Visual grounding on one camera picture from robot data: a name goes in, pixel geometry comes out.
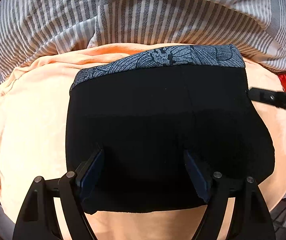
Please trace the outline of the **black pants with patterned lining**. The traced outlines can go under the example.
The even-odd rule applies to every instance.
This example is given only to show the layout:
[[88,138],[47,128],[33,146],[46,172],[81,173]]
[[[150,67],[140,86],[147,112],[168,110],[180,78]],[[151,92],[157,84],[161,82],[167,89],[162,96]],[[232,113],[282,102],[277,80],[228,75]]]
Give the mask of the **black pants with patterned lining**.
[[79,187],[89,214],[199,207],[215,172],[261,183],[275,166],[233,45],[156,48],[80,70],[67,113],[68,170],[93,154]]

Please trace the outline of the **grey striped duvet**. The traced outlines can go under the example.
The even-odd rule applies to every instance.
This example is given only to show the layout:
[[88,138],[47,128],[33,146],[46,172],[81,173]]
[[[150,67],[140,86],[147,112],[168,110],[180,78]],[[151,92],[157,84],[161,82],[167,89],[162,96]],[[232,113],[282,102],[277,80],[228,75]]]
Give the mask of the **grey striped duvet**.
[[0,1],[0,84],[42,56],[110,43],[234,44],[286,72],[286,0]]

